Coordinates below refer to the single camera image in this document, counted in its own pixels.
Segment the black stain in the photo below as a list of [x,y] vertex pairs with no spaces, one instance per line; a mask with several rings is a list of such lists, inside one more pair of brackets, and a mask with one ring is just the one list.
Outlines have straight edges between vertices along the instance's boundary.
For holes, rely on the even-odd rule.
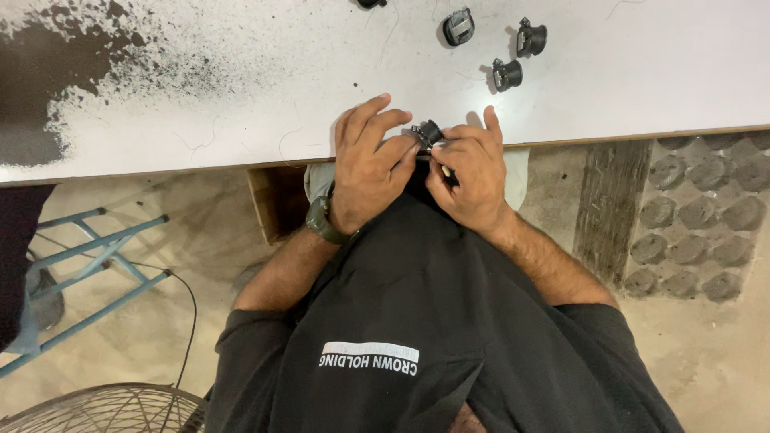
[[120,18],[126,14],[126,10],[119,4],[110,0],[109,7],[107,8],[107,18]]
[[[114,1],[105,12],[110,18],[126,14]],[[92,25],[82,31],[63,6],[39,15],[51,17],[59,31],[30,15],[24,28],[0,34],[0,164],[37,166],[63,159],[65,145],[45,129],[49,120],[59,120],[57,112],[49,115],[49,102],[67,100],[70,86],[98,96],[96,86],[113,65],[132,60],[126,48],[146,45],[140,34],[120,28],[106,32]],[[0,29],[7,27],[0,22]]]

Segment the white table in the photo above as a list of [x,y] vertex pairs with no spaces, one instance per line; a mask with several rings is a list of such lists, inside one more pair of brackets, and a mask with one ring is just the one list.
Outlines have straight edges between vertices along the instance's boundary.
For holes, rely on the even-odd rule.
[[[99,97],[70,89],[49,105],[65,158],[0,166],[0,183],[327,158],[338,115],[386,91],[441,127],[477,123],[494,104],[506,143],[770,124],[762,0],[390,0],[370,12],[350,0],[119,3],[123,25],[160,36],[142,55],[175,72],[116,66]],[[0,0],[0,16],[19,22],[47,5]],[[441,20],[464,5],[476,32],[450,49]],[[547,26],[547,46],[520,59],[520,87],[496,94],[492,60],[512,60],[524,16]]]

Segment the finger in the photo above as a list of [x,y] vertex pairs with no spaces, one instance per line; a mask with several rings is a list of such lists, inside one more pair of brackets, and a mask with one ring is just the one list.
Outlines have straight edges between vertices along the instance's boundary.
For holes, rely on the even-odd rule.
[[417,137],[414,136],[390,137],[374,153],[374,159],[388,169],[391,169],[396,165],[399,159],[401,159],[404,153],[417,143]]
[[[359,143],[361,146],[370,147],[372,153],[379,153],[380,150],[377,148],[377,146],[380,145],[383,137],[385,137],[385,133],[388,130],[395,128],[396,126],[403,125],[411,121],[412,113],[407,111],[391,109],[386,112],[381,112],[380,114],[367,120],[367,124],[364,126],[363,131],[361,131],[357,143]],[[397,155],[386,156],[392,156],[392,162],[395,164],[401,155],[403,155],[403,151],[398,152]]]
[[487,126],[487,131],[492,133],[494,141],[499,144],[500,149],[502,149],[503,131],[500,129],[500,120],[497,118],[493,106],[488,106],[484,109],[484,125]]
[[488,154],[493,155],[497,148],[494,134],[490,131],[477,128],[469,125],[457,125],[452,129],[442,131],[445,139],[476,139],[479,144],[487,151]]
[[398,186],[401,192],[409,182],[414,173],[414,167],[417,165],[417,151],[420,146],[413,144],[399,159],[398,164],[390,171],[390,185]]
[[337,120],[336,125],[334,126],[334,146],[339,149],[340,146],[342,146],[342,137],[345,135],[345,127],[347,126],[347,120],[350,118],[350,115],[353,113],[355,108],[349,109],[346,112],[342,113],[342,116]]
[[358,141],[358,136],[361,135],[361,131],[363,131],[367,121],[385,109],[388,104],[390,104],[390,95],[383,93],[358,106],[353,113],[350,114],[350,118],[347,120],[347,127],[345,130],[346,143],[356,143]]
[[452,198],[449,185],[444,182],[444,172],[441,171],[441,164],[433,157],[430,158],[428,164],[430,165],[430,173],[425,178],[425,187],[428,188],[428,192],[436,200],[436,204],[448,212],[454,205],[454,199]]
[[442,165],[456,170],[463,165],[464,160],[473,157],[474,149],[481,150],[481,144],[476,139],[460,139],[447,145],[434,146],[430,155]]

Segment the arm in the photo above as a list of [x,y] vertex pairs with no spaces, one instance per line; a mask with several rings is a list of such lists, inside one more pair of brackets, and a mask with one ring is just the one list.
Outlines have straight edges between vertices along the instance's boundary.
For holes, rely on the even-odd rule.
[[[395,136],[379,146],[388,129],[412,120],[411,113],[399,109],[378,114],[388,104],[387,93],[372,98],[346,111],[335,127],[336,186],[329,221],[348,235],[382,213],[414,171],[417,139]],[[233,310],[289,310],[339,248],[304,227],[243,288]]]
[[[503,134],[493,107],[484,110],[484,122],[486,130],[468,125],[444,130],[444,137],[456,141],[431,151],[426,186],[438,205],[508,255],[550,305],[618,308],[612,294],[591,272],[505,203]],[[444,182],[441,164],[455,170],[459,186],[450,188]]]
[[310,291],[339,248],[303,227],[243,288],[233,310],[289,310]]

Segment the hand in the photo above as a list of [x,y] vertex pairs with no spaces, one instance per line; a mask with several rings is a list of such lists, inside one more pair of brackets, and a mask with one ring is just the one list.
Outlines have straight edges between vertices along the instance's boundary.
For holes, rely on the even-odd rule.
[[412,136],[395,136],[380,146],[385,132],[409,123],[412,113],[392,109],[382,95],[347,110],[335,128],[335,187],[329,221],[342,233],[353,234],[382,213],[412,176],[420,146]]
[[[436,203],[459,224],[490,236],[514,211],[505,203],[503,133],[494,107],[484,110],[487,129],[459,125],[442,131],[456,140],[430,151],[430,174],[425,186]],[[459,186],[444,182],[441,165],[454,170]]]

